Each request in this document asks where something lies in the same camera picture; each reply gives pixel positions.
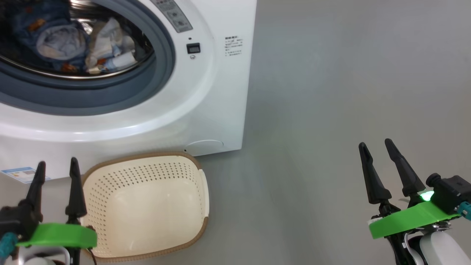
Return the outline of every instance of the gray floor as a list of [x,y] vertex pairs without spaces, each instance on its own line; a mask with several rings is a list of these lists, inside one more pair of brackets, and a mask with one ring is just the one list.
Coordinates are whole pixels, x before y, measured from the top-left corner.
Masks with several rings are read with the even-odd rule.
[[[208,229],[191,248],[133,264],[393,264],[367,228],[377,206],[357,146],[368,144],[395,199],[387,137],[422,180],[471,181],[470,10],[468,0],[259,0],[244,148],[199,158]],[[45,184],[45,221],[65,221],[68,186]],[[26,189],[0,178],[1,203]],[[450,232],[468,254],[470,225]]]

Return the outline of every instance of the laundry basket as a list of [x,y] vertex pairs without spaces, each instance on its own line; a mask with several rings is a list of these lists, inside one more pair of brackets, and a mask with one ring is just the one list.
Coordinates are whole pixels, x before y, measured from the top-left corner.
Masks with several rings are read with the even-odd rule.
[[152,153],[91,168],[83,177],[98,262],[159,256],[194,244],[208,223],[209,193],[203,170],[186,153]]

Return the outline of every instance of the green bracket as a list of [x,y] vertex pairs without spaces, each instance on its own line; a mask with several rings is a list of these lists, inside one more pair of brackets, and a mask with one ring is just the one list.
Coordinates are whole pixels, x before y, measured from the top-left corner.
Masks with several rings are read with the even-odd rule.
[[425,201],[371,223],[370,232],[373,239],[383,238],[459,216],[447,215],[431,201]]
[[16,245],[94,248],[97,246],[97,233],[79,224],[39,224],[29,241]]

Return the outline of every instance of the front-load washing machine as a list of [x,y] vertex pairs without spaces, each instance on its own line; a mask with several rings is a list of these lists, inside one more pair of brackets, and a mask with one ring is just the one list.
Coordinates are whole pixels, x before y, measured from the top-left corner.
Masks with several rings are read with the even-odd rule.
[[256,0],[68,4],[87,33],[119,21],[135,62],[98,73],[50,67],[1,23],[0,171],[29,182],[25,169],[42,160],[55,179],[68,176],[71,157],[86,171],[137,153],[242,147]]

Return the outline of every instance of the teal connector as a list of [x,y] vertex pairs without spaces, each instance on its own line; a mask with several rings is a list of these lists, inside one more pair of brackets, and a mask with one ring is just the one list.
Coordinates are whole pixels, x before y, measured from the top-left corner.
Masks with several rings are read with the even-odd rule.
[[458,207],[457,212],[464,218],[471,221],[471,204],[469,204],[468,202],[462,202]]
[[3,235],[0,240],[0,265],[4,265],[7,258],[15,250],[18,237],[11,232]]

